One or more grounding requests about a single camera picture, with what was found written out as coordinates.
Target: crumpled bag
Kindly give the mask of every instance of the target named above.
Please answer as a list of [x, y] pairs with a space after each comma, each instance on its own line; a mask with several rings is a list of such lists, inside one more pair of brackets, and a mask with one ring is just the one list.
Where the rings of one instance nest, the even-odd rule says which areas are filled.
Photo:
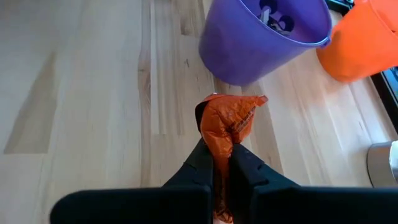
[[254, 110], [267, 102], [266, 96], [212, 94], [196, 108], [198, 129], [215, 161], [215, 218], [232, 223], [227, 207], [229, 157], [233, 144], [239, 144], [251, 132]]

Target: object inside bucket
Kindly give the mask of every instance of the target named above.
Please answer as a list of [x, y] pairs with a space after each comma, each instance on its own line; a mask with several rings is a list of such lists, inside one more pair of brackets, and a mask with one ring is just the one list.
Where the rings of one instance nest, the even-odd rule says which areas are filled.
[[257, 17], [272, 30], [292, 40], [303, 43], [316, 43], [322, 41], [327, 33], [317, 30], [308, 18], [302, 17], [304, 12], [297, 11], [297, 7], [283, 1], [260, 0], [261, 14]]

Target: orange bucket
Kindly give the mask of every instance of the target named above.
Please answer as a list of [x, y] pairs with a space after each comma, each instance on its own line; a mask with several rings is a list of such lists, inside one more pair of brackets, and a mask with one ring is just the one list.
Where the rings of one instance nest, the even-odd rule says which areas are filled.
[[323, 68], [345, 83], [398, 65], [398, 0], [361, 0], [317, 54]]

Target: hardwood floor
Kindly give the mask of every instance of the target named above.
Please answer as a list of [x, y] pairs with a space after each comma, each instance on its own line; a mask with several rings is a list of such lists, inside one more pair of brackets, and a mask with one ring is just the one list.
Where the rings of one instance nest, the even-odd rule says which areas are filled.
[[162, 185], [215, 91], [269, 97], [244, 145], [275, 170], [370, 185], [367, 148], [397, 139], [371, 81], [338, 83], [309, 50], [251, 86], [221, 83], [198, 55], [210, 1], [0, 0], [0, 223], [47, 223], [81, 189]]

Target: plastic bucket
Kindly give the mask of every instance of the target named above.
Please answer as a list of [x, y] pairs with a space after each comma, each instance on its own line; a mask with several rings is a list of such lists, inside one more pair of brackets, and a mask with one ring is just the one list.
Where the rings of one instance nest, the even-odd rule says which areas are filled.
[[233, 85], [246, 85], [304, 51], [329, 43], [331, 18], [324, 0], [277, 1], [280, 19], [295, 22], [289, 36], [274, 31], [257, 17], [267, 7], [260, 0], [213, 0], [199, 52], [214, 76]]
[[318, 49], [323, 68], [341, 82], [398, 65], [398, 0], [361, 1], [335, 26], [332, 43]]

